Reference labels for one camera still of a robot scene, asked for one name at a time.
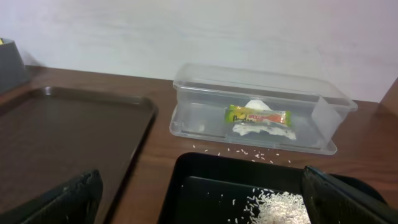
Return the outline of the rice and food scraps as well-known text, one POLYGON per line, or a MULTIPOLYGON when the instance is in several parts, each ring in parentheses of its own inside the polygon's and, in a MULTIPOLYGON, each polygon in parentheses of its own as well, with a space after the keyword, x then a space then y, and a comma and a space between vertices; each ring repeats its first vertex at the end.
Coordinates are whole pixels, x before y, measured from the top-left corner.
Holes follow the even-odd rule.
POLYGON ((220 223, 310 224, 303 197, 259 187, 233 187, 213 209, 220 223))

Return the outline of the yellow snack wrapper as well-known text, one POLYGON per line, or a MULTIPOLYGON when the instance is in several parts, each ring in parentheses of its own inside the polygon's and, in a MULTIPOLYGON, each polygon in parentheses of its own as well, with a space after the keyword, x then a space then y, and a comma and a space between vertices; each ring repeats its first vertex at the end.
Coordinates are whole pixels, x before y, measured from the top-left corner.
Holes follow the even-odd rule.
POLYGON ((274 123, 284 127, 292 125, 290 111, 256 110, 236 105, 229 106, 224 119, 227 123, 274 123))

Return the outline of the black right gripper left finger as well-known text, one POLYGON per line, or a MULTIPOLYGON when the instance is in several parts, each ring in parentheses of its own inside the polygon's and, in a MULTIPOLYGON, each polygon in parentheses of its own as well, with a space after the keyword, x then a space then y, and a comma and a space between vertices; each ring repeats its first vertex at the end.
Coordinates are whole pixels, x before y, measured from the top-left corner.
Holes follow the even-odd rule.
POLYGON ((1 223, 94 223, 102 193, 99 170, 88 170, 2 213, 1 223))

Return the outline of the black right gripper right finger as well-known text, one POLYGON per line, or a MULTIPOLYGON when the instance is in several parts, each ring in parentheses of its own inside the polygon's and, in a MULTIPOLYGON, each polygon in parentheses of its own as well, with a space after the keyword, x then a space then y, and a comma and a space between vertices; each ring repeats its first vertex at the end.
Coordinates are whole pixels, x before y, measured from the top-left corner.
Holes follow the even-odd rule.
POLYGON ((312 223, 397 224, 397 210, 358 180, 306 166, 301 190, 312 223))

